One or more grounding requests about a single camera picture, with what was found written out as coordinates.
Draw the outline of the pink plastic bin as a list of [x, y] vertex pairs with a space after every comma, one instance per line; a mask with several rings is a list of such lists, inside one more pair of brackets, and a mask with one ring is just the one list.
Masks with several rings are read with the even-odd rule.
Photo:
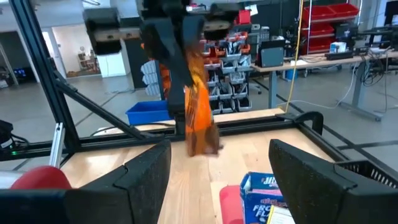
[[220, 190], [222, 224], [243, 224], [243, 207], [238, 185], [227, 185]]

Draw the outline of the orange brown taco seasoning packet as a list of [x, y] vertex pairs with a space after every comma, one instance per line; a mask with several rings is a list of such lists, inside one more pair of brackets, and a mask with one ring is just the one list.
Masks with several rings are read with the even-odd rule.
[[185, 139], [190, 157], [217, 156], [223, 148], [210, 107], [208, 72], [199, 45], [191, 45], [185, 53], [192, 87], [183, 87], [185, 100]]

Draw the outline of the grey-legged wooden desk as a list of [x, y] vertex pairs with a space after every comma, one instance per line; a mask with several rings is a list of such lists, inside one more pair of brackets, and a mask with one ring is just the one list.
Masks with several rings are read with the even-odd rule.
[[344, 102], [344, 99], [340, 99], [337, 102], [337, 106], [344, 107], [356, 114], [361, 116], [365, 116], [369, 119], [373, 119], [375, 121], [380, 121], [382, 119], [382, 115], [379, 113], [374, 113], [371, 111], [367, 111], [362, 107], [363, 104], [363, 96], [364, 96], [364, 80], [369, 75], [369, 61], [370, 60], [389, 60], [393, 58], [398, 58], [398, 52], [393, 50], [383, 50], [378, 54], [374, 54], [372, 52], [368, 53], [365, 56], [354, 56], [352, 58], [345, 58], [339, 60], [327, 60], [326, 57], [322, 54], [315, 55], [307, 55], [302, 57], [299, 61], [284, 63], [278, 67], [258, 67], [257, 65], [252, 65], [254, 71], [259, 73], [269, 72], [269, 87], [268, 87], [268, 107], [276, 108], [276, 96], [277, 96], [277, 71], [286, 71], [286, 70], [296, 70], [296, 69], [310, 69], [310, 68], [318, 68], [318, 67], [327, 67], [327, 66], [335, 66], [342, 64], [354, 64], [354, 69], [351, 75], [351, 83], [350, 88], [354, 90], [353, 97], [351, 103]]

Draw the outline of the black power supply box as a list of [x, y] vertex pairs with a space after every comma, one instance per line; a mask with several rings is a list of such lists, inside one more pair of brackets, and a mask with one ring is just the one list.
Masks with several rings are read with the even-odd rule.
[[15, 142], [12, 138], [13, 125], [0, 119], [0, 150], [10, 151], [14, 149]]

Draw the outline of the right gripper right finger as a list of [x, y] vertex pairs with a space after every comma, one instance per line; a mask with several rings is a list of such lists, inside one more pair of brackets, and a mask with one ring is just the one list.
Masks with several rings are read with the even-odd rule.
[[346, 192], [356, 187], [342, 168], [279, 139], [270, 141], [269, 160], [295, 224], [337, 224]]

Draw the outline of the silver aluminium extrusion post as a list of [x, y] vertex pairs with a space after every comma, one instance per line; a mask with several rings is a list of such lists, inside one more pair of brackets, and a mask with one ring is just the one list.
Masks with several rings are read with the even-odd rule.
[[55, 131], [53, 135], [52, 147], [50, 150], [49, 165], [60, 168], [62, 152], [65, 140], [65, 127], [63, 123], [57, 123], [55, 125]]

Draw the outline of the rack of small parts bins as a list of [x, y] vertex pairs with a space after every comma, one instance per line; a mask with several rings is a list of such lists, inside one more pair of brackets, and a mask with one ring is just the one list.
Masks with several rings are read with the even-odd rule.
[[251, 46], [248, 37], [248, 32], [238, 31], [229, 33], [221, 40], [200, 40], [213, 114], [243, 112], [252, 108], [249, 98]]

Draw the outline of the black plastic mesh basket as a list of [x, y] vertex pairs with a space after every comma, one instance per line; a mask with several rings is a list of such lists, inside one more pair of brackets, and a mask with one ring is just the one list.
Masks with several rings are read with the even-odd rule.
[[380, 167], [378, 167], [371, 161], [348, 161], [337, 162], [336, 164], [363, 177], [375, 180], [376, 182], [387, 185], [394, 189], [398, 189], [398, 180], [383, 171]]

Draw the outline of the grey monitor back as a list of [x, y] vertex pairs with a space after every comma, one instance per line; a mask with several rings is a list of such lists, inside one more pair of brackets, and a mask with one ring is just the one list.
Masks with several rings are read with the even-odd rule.
[[259, 67], [278, 67], [284, 63], [285, 40], [270, 40], [260, 44], [256, 65]]

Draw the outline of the black aluminium table frame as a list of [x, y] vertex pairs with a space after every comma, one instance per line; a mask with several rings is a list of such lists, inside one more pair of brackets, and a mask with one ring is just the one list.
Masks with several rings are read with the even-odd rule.
[[[33, 59], [35, 69], [39, 73], [40, 82], [45, 90], [55, 120], [64, 124], [67, 138], [64, 141], [62, 153], [73, 154], [76, 152], [144, 146], [148, 144], [156, 145], [165, 140], [170, 141], [171, 144], [173, 141], [182, 141], [185, 139], [185, 110], [183, 113], [169, 113], [176, 121], [173, 131], [167, 129], [147, 132], [140, 131], [136, 127], [126, 124], [69, 85], [61, 74], [54, 69], [50, 61], [49, 52], [46, 49], [31, 1], [9, 0], [9, 3], [18, 26], [22, 31], [23, 39], [27, 43], [27, 48]], [[94, 114], [117, 127], [120, 130], [119, 134], [80, 138], [73, 123], [70, 110], [68, 109], [67, 98], [75, 100]]]

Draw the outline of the blue Frosted Flakes cereal box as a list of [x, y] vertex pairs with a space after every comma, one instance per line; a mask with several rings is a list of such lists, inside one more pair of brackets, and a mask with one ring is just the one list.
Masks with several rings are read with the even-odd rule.
[[274, 174], [248, 172], [239, 185], [244, 224], [266, 224], [271, 206], [287, 208]]

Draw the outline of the shelf with red bins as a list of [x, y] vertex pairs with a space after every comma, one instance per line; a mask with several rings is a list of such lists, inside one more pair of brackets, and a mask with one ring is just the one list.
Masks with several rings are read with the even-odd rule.
[[346, 2], [307, 6], [302, 14], [301, 53], [319, 54], [328, 52], [330, 44], [336, 41], [337, 23], [354, 19], [359, 14], [359, 9]]

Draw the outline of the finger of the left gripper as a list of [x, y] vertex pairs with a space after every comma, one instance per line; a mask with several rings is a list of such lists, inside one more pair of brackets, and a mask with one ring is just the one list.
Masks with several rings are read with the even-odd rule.
[[199, 46], [205, 18], [201, 15], [188, 15], [183, 18], [183, 48], [188, 52]]
[[170, 18], [152, 18], [142, 23], [142, 40], [149, 57], [165, 65], [170, 72], [171, 86], [167, 97], [170, 114], [183, 113], [185, 109], [184, 86], [192, 85], [187, 61], [175, 38]]

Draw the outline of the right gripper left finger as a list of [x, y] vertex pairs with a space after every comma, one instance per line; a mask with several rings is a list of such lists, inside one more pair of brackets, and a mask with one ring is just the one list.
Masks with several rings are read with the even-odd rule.
[[170, 141], [162, 141], [67, 193], [65, 224], [157, 224], [171, 157]]

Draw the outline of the white cabinet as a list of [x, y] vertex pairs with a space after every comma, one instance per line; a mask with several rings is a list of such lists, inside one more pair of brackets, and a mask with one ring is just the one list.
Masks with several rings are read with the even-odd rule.
[[97, 60], [103, 78], [126, 75], [122, 53], [98, 55]]

